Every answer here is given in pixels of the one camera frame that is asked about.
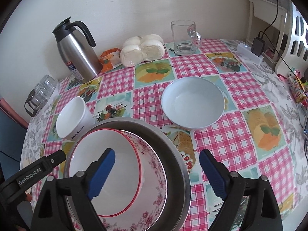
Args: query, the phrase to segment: stainless steel basin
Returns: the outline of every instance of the stainless steel basin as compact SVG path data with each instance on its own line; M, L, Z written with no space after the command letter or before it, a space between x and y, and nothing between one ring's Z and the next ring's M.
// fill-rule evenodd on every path
M158 128L138 119L129 117L107 119L92 126L88 131L102 127L132 132L144 139L155 150L165 169L168 191L166 205L161 216L148 230L179 230L190 208L191 186L186 165L177 148ZM64 177L69 176L68 165L74 149L75 146L67 156ZM75 213L70 199L68 203L72 212Z

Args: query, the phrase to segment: tablecloth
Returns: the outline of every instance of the tablecloth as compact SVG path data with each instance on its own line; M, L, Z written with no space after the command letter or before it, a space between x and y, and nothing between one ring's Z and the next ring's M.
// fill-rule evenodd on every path
M307 161L304 138L296 104L288 85L265 63L256 65L236 51L239 41L204 39L194 55L178 56L173 44L165 44L161 60L133 68L118 68L99 74L80 85L73 77L60 82L59 95L27 130L21 168L43 155L62 149L68 153L73 142L56 133L59 112L75 96L81 96L97 121L108 117L134 117L160 128L188 157L192 201L183 230L207 230L222 200L215 196L199 165L199 153L207 148L230 170L244 177L266 175L284 219L307 195ZM173 80L199 76L210 80L225 98L224 114L210 127L185 131L172 125L164 115L160 100ZM183 114L194 110L194 105ZM64 163L51 175L61 178ZM31 189L34 207L46 178ZM233 229L243 218L244 197Z

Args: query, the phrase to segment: white paper cup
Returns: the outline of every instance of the white paper cup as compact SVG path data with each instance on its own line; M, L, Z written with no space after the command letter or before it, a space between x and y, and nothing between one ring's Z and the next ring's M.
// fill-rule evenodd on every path
M61 110L56 128L60 138L74 141L85 134L88 127L94 124L95 118L86 103L80 96L77 96L71 99Z

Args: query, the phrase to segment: screw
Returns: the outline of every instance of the screw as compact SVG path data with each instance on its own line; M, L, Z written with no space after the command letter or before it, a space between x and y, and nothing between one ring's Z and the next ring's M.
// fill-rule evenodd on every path
M238 177L238 172L232 171L230 175L234 178Z
M53 176L48 176L46 180L47 180L47 181L53 181L53 179L54 179Z
M261 180L267 181L268 178L267 178L267 176L261 176Z
M84 171L78 171L77 173L76 173L76 176L77 177L82 177L84 175Z

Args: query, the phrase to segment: green leaf illustration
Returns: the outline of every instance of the green leaf illustration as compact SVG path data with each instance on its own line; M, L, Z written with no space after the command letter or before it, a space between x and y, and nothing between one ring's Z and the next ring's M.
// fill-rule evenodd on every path
M278 136L279 133L280 133L280 129L279 129L279 128L276 128L276 127L273 127L272 130L271 130L271 132L272 132L272 135Z
M155 68L149 68L149 69L147 69L147 72L148 72L148 73L157 73L158 70L155 69Z
M266 134L271 132L271 128L269 126L267 126L267 125L261 125L260 128Z
M167 73L169 71L170 71L170 69L159 69L159 70L157 70L157 73L164 74L164 73Z

